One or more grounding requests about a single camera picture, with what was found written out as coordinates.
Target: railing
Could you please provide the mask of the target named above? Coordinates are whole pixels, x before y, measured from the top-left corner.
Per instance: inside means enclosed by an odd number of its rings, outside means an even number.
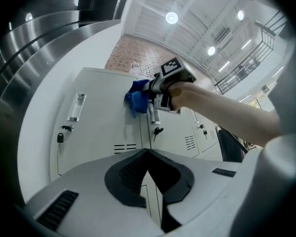
[[[235,69],[215,84],[215,86],[219,87],[222,94],[225,94],[252,73],[273,51],[275,35],[265,29],[261,29],[261,35],[262,41],[255,49]]]

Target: ceiling light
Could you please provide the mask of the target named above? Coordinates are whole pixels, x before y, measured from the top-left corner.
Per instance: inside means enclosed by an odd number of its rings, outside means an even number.
[[[244,44],[244,46],[241,48],[241,50],[242,50],[243,48],[245,48],[245,47],[247,46],[247,44],[249,44],[249,43],[250,43],[250,41],[251,41],[251,39],[250,39],[250,40],[248,40],[248,42]]]
[[[30,20],[32,20],[32,19],[33,19],[33,16],[32,16],[31,13],[26,14],[26,16],[25,16],[25,21],[26,21],[26,22],[27,22],[27,21],[30,21]]]
[[[215,53],[215,51],[216,51],[216,48],[215,47],[213,47],[213,46],[211,46],[209,49],[208,49],[208,55],[213,55],[214,53]]]
[[[284,66],[282,66],[282,67],[278,70],[278,72],[280,72],[282,68],[284,68]],[[272,77],[275,77],[275,76],[277,75],[278,72],[276,72]]]
[[[234,77],[232,77],[228,82],[226,82],[226,83],[229,83],[232,79],[234,79],[236,76],[234,76]]]
[[[223,65],[222,68],[218,70],[218,72],[222,71],[228,64],[229,64],[229,61],[227,61],[226,64]]]
[[[178,15],[175,12],[170,11],[166,15],[166,20],[171,25],[177,23],[178,19]]]
[[[252,94],[246,96],[244,99],[241,99],[239,102],[242,102],[243,100],[247,99],[248,97],[250,97]]]
[[[75,6],[78,6],[79,0],[74,0]]]
[[[237,17],[239,20],[243,20],[244,16],[245,16],[245,14],[243,13],[243,11],[241,11],[241,10],[238,11]]]

